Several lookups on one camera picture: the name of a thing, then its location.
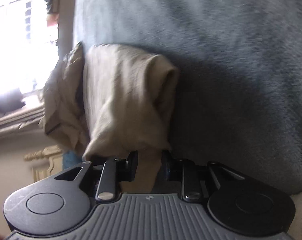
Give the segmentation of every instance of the black circular pad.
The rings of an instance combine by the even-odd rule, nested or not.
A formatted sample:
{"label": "black circular pad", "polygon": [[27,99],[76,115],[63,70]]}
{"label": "black circular pad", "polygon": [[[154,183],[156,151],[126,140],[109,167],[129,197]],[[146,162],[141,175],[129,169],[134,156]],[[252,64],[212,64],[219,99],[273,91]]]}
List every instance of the black circular pad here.
{"label": "black circular pad", "polygon": [[41,193],[34,195],[26,202],[27,208],[36,214],[51,214],[63,207],[64,199],[53,193]]}
{"label": "black circular pad", "polygon": [[236,199],[237,207],[247,214],[263,214],[272,208],[272,200],[260,193],[242,194]]}
{"label": "black circular pad", "polygon": [[271,236],[289,228],[295,206],[289,196],[260,183],[228,181],[208,201],[210,215],[246,236]]}
{"label": "black circular pad", "polygon": [[9,227],[28,235],[49,236],[81,223],[91,202],[79,185],[91,164],[79,165],[11,194],[3,207]]}

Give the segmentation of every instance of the bright window light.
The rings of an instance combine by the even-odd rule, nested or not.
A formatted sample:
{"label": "bright window light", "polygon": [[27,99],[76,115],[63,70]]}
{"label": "bright window light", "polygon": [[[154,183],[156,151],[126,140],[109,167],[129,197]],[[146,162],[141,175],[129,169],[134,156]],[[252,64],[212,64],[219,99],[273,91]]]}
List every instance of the bright window light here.
{"label": "bright window light", "polygon": [[44,0],[0,0],[0,94],[43,88],[58,61],[56,26]]}

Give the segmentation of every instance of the wall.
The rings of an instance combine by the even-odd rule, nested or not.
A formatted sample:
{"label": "wall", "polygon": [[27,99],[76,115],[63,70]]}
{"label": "wall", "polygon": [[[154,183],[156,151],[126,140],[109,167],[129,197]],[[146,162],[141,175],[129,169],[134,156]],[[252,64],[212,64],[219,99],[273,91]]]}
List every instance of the wall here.
{"label": "wall", "polygon": [[25,162],[24,155],[53,144],[42,131],[0,140],[0,234],[6,236],[10,233],[2,211],[4,201],[14,191],[34,182],[33,163]]}
{"label": "wall", "polygon": [[60,0],[58,41],[60,59],[72,49],[74,6],[75,0]]}

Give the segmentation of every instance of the gray ribbed grip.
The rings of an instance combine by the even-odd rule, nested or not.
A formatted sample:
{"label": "gray ribbed grip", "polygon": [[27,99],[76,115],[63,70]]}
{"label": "gray ribbed grip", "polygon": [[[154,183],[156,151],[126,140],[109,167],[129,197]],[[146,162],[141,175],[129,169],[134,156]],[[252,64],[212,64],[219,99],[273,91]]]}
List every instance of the gray ribbed grip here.
{"label": "gray ribbed grip", "polygon": [[[13,232],[7,239],[32,240],[34,238]],[[183,202],[177,194],[123,194],[115,203],[99,205],[82,226],[64,235],[46,239],[257,240],[228,231],[215,223],[201,205]],[[292,240],[285,233],[260,239]]]}

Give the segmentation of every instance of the round button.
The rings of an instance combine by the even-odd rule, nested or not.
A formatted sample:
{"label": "round button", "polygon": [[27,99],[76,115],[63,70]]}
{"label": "round button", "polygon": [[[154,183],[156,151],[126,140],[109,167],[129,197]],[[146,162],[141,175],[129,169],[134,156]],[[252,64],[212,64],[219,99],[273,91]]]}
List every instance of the round button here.
{"label": "round button", "polygon": [[53,193],[41,193],[34,195],[26,202],[27,208],[40,215],[51,214],[63,207],[64,200],[61,196]]}
{"label": "round button", "polygon": [[101,200],[110,200],[110,199],[113,199],[113,197],[114,197],[114,194],[111,192],[101,192],[98,195],[98,198]]}
{"label": "round button", "polygon": [[198,200],[200,198],[201,194],[199,192],[188,192],[186,193],[186,198],[189,200]]}
{"label": "round button", "polygon": [[272,200],[260,193],[247,193],[236,199],[237,207],[247,214],[263,214],[272,208]]}

